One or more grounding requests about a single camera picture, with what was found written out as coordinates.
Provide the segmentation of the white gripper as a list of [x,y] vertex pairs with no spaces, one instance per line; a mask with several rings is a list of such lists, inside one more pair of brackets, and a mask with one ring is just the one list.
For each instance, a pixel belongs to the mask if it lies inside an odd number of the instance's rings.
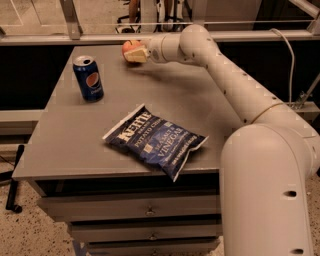
[[149,57],[155,63],[178,62],[187,60],[186,55],[180,48],[180,35],[172,33],[162,33],[153,36],[144,46],[128,50],[124,53],[124,58],[129,63],[145,63]]

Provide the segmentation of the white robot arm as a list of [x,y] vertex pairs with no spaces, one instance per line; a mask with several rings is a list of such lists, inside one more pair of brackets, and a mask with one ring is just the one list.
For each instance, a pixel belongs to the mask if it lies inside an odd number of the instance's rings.
[[206,69],[242,122],[225,142],[220,201],[225,256],[314,256],[305,181],[320,167],[320,135],[190,25],[124,53],[130,62]]

